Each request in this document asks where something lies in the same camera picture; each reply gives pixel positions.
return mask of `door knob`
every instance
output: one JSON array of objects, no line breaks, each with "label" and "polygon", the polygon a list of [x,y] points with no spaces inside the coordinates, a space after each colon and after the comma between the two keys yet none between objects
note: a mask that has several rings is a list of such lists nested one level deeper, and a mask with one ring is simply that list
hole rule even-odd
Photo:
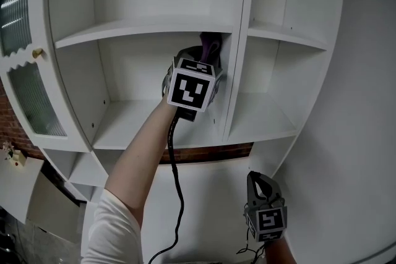
[{"label": "door knob", "polygon": [[34,49],[32,52],[32,56],[34,59],[38,58],[43,52],[43,49]]}]

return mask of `floor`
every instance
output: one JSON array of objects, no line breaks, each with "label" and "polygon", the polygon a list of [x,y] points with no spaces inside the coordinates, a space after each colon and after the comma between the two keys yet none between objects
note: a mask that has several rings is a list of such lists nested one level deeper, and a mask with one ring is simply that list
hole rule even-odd
[{"label": "floor", "polygon": [[44,232],[29,220],[22,224],[8,215],[6,232],[16,236],[16,251],[28,264],[77,264],[81,261],[80,244]]}]

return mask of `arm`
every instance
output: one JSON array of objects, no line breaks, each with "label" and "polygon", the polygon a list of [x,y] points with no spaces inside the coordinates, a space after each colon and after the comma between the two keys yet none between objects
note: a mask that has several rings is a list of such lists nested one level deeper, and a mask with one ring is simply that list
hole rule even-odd
[{"label": "arm", "polygon": [[284,237],[265,248],[265,257],[268,264],[296,264]]},{"label": "arm", "polygon": [[142,227],[144,204],[166,146],[168,129],[177,107],[166,96],[118,159],[105,188],[127,206]]}]

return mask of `white sleeve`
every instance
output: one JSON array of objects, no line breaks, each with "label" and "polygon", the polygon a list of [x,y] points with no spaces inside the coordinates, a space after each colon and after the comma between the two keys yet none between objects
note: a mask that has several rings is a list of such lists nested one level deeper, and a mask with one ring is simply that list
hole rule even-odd
[{"label": "white sleeve", "polygon": [[106,189],[89,230],[82,264],[142,264],[140,227],[126,206]]}]

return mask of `white cabinet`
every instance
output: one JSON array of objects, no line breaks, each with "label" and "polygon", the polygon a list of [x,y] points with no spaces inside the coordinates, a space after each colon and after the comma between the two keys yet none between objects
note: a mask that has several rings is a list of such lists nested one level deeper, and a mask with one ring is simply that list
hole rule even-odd
[{"label": "white cabinet", "polygon": [[[3,20],[15,4],[22,12]],[[218,95],[179,122],[174,145],[255,142],[251,168],[273,175],[321,89],[341,11],[342,0],[2,0],[3,45],[19,42],[16,54],[2,46],[1,78],[33,143],[94,202],[158,104],[171,58],[219,32]]]},{"label": "white cabinet", "polygon": [[33,144],[87,151],[59,75],[48,0],[0,0],[0,76]]}]

